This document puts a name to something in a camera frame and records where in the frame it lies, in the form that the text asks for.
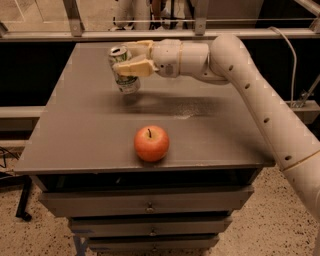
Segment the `gray table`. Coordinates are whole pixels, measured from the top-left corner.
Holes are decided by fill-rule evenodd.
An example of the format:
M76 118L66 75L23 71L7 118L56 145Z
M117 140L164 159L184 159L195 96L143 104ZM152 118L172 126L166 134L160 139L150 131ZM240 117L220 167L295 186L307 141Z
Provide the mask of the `gray table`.
M15 171L32 177L43 190L40 201L68 217L71 230L88 237L93 250L212 246L273 157L231 84L153 75L140 79L138 93L121 94L107 59L116 44L76 45ZM163 127L171 140L167 156L152 164L133 148L135 132L150 124ZM129 239L135 243L114 233L123 216L139 236ZM206 223L185 231L187 223L200 227L199 220L216 225L210 237L201 231ZM155 226L161 235L152 233ZM122 233L126 239L134 237L130 230Z

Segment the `metal rail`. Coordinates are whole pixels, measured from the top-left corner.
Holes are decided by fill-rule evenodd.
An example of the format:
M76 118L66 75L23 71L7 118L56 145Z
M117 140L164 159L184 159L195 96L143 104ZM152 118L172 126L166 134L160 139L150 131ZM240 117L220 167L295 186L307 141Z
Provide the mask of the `metal rail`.
M308 28L281 29L288 38L310 39L320 38L320 34ZM129 40L177 38L181 40L213 40L223 33L231 33L240 39L278 39L280 36L270 29L208 29L204 35L195 35L192 30L167 31L115 31L86 32L81 36L73 36L71 32L7 32L0 38L1 42L116 42Z

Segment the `black panel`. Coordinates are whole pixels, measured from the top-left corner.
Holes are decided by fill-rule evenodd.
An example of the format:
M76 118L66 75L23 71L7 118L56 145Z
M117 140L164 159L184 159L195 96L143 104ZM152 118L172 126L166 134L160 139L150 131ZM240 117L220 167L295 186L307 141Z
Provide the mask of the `black panel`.
M256 27L308 28L314 18L293 0L264 0Z
M0 106L46 105L74 43L0 43Z

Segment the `floor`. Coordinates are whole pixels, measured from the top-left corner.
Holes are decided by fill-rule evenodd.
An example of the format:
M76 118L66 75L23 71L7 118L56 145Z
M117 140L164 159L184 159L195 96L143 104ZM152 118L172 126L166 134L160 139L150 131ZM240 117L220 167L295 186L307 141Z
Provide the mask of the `floor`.
M14 20L9 24L9 29L19 31L25 29L21 21L27 21L30 31L36 30L64 31L68 30L68 24L64 22L65 15L61 10L61 3L54 5L58 10L53 13L39 12L41 5L48 4L48 0L38 0L37 6L33 0L19 0L20 9L14 5L16 0L1 1L3 6L12 8L12 13L3 12L1 15L9 15L7 19ZM82 1L85 10L88 1ZM91 9L94 13L87 14L90 17L105 17L99 9ZM59 20L59 26L52 23ZM102 24L98 30L107 29L108 24ZM8 168L0 168L0 171L12 173L16 160L9 159ZM253 183L255 193L245 206L233 213L233 222L227 231L220 234L220 241L209 251L199 250L168 251L158 253L96 253L87 250L86 255L97 256L260 256L260 255L312 255L319 224L310 216L301 204L292 188L283 177L277 167L265 168ZM67 226L65 218L55 218L47 209L38 202L40 189L33 185L27 212L32 215L30 222L24 222L15 217L19 202L21 188L0 188L0 255L76 255L73 236Z

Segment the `cable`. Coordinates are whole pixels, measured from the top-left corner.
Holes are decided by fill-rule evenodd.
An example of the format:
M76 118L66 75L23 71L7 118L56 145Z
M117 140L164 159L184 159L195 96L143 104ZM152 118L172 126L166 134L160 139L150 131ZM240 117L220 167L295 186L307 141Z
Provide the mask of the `cable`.
M278 34L280 34L286 40L286 42L288 43L288 45L289 45L289 47L290 47L290 49L292 51L292 54L293 54L294 62L293 62L293 71L292 71L292 79L291 79L291 99L290 99L290 107L293 107L294 84L295 84L296 68L297 68L297 55L296 55L296 52L295 52L292 44L290 43L289 39L286 37L285 34L283 34L276 27L269 27L269 29L277 32Z

